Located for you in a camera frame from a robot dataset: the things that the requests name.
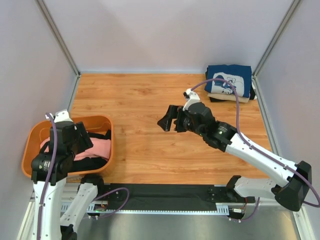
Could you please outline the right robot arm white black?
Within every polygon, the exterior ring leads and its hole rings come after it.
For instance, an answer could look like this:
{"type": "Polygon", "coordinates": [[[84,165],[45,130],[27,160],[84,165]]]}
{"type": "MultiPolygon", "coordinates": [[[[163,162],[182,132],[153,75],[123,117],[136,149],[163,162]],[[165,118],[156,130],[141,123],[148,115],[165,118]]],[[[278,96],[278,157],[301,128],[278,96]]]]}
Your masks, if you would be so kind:
{"type": "Polygon", "coordinates": [[[178,133],[195,133],[208,146],[236,156],[268,176],[266,179],[233,176],[225,189],[229,201],[236,202],[242,197],[267,198],[293,212],[301,209],[312,185],[309,163],[295,163],[255,144],[232,125],[216,120],[202,102],[193,103],[188,109],[170,105],[157,124],[165,132],[174,124],[178,133]]]}

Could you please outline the pink t shirt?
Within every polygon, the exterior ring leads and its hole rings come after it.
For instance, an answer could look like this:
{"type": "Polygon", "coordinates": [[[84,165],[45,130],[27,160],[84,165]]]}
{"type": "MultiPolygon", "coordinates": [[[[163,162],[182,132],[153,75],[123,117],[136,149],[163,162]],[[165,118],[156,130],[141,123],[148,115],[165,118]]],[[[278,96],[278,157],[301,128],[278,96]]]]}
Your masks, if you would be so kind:
{"type": "Polygon", "coordinates": [[[80,161],[85,158],[103,158],[108,160],[111,156],[111,140],[110,139],[99,139],[91,137],[90,140],[93,143],[93,147],[85,150],[82,153],[78,153],[75,156],[74,161],[80,161]]]}

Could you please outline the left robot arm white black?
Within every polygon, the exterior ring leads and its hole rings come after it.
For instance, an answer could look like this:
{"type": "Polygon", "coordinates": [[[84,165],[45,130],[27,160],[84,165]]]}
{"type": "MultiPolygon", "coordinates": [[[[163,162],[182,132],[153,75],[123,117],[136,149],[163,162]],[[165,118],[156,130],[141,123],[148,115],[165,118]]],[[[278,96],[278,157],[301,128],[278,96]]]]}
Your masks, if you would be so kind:
{"type": "Polygon", "coordinates": [[[34,189],[33,240],[75,240],[90,203],[105,196],[99,175],[86,175],[64,214],[62,197],[74,159],[93,146],[82,122],[61,121],[50,129],[48,151],[41,150],[31,162],[34,189]]]}

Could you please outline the orange plastic basket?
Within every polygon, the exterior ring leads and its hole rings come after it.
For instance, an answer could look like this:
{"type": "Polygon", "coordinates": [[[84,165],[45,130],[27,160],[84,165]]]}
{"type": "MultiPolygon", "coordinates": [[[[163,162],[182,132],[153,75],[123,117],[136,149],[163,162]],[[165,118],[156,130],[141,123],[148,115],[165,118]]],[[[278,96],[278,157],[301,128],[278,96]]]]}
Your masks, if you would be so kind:
{"type": "Polygon", "coordinates": [[[114,166],[114,124],[109,117],[70,118],[62,112],[36,124],[28,135],[21,168],[32,181],[111,173],[114,166]]]}

